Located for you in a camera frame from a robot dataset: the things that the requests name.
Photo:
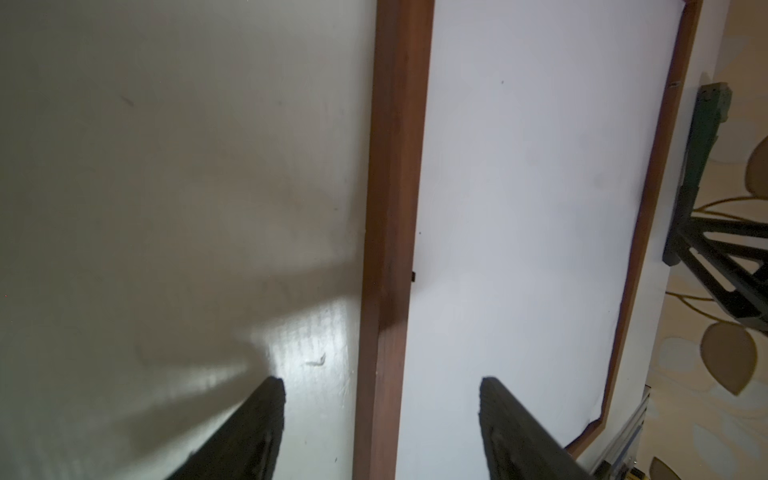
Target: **wooden edge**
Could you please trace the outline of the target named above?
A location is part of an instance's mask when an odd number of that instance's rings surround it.
[[[637,295],[637,285],[640,283],[640,274],[645,260],[645,251],[648,248],[650,229],[654,222],[659,191],[661,190],[661,181],[664,177],[664,168],[667,166],[667,155],[669,154],[672,134],[677,120],[677,109],[680,107],[680,97],[683,94],[685,75],[688,72],[690,53],[694,47],[701,4],[702,0],[686,0],[686,5],[680,18],[680,27],[677,30],[672,62],[670,63],[670,70],[667,75],[667,88],[661,100],[654,145],[650,150],[650,160],[645,176],[640,210],[634,227],[632,247],[629,254],[629,266],[627,268],[627,282],[624,284],[624,295],[621,298],[621,306],[619,307],[614,348],[611,352],[611,361],[608,364],[608,377],[605,384],[601,414],[599,419],[590,423],[584,432],[565,448],[573,457],[581,455],[605,430],[605,421],[611,409],[611,400],[616,388],[619,365],[621,364],[621,354],[624,351],[624,343],[627,340],[627,331],[629,330],[634,300]]]
[[[379,0],[353,480],[393,480],[434,0]]]

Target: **wooden frame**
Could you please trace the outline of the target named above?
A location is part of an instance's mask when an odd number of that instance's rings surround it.
[[[629,322],[634,308],[634,299],[637,295],[637,286],[640,283],[640,274],[645,261],[645,250],[648,248],[650,228],[654,223],[654,214],[659,200],[661,181],[664,177],[664,168],[667,166],[667,155],[672,143],[677,120],[677,109],[680,107],[680,97],[683,94],[685,75],[688,72],[690,53],[694,48],[696,28],[699,25],[699,15],[703,0],[687,0],[683,14],[680,17],[680,27],[677,29],[672,62],[667,74],[667,89],[661,99],[659,121],[656,124],[654,145],[650,150],[648,171],[645,175],[643,195],[640,200],[640,210],[637,213],[637,222],[634,226],[632,247],[629,253],[629,267],[627,268],[627,281],[624,284],[624,295],[619,306],[619,320],[616,324],[616,336],[614,348],[611,351],[611,362],[608,364],[608,379],[603,394],[603,405],[600,418],[587,425],[584,432],[571,442],[565,449],[574,457],[581,455],[584,450],[603,432],[608,413],[611,410],[611,400],[616,388],[616,380],[621,364],[621,354],[624,351],[624,342],[627,340]]]
[[[632,240],[601,416],[605,428],[703,0],[688,0],[667,76]],[[402,397],[434,0],[378,0],[353,480],[393,480]]]

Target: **floral wallpaper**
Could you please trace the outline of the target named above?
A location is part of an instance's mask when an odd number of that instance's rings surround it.
[[[727,82],[733,102],[700,184],[700,215],[768,222],[766,22],[765,0],[731,0],[704,83]],[[670,273],[647,384],[637,467],[652,480],[768,478],[768,337],[733,323],[682,263]]]

